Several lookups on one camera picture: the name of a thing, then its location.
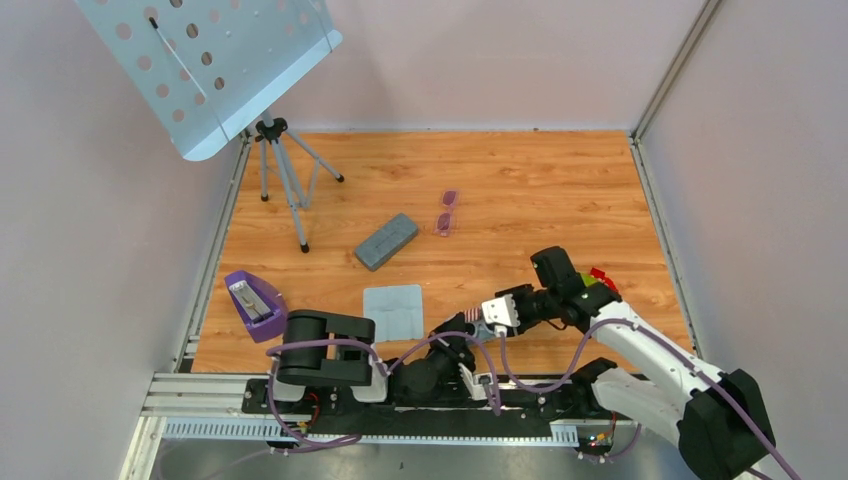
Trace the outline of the flag print glasses case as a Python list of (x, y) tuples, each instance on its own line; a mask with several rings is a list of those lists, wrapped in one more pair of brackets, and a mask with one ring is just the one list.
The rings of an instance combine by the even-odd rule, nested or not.
[(466, 332), (479, 340), (488, 342), (507, 334), (507, 325), (497, 310), (475, 307), (462, 311)]

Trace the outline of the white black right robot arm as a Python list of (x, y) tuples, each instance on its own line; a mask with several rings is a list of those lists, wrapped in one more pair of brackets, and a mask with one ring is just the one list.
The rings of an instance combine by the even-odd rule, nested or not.
[(670, 341), (623, 300), (598, 271), (576, 270), (567, 252), (531, 258), (541, 284), (503, 290), (481, 304), (486, 329), (500, 340), (558, 319), (582, 342), (595, 340), (624, 357), (637, 379), (603, 359), (569, 365), (571, 403), (584, 417), (620, 413), (675, 446), (700, 479), (735, 479), (775, 452), (774, 433), (756, 380), (725, 372)]

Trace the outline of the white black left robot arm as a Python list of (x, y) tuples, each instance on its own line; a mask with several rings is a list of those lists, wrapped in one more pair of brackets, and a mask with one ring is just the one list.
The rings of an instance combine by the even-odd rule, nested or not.
[(474, 379), (469, 347), (475, 328), (458, 313), (426, 337), (423, 357), (383, 360), (375, 348), (376, 322), (369, 318), (296, 310), (271, 353), (268, 400), (283, 413), (298, 411), (307, 397), (347, 393), (358, 404), (443, 406), (458, 398), (484, 399), (461, 381)]

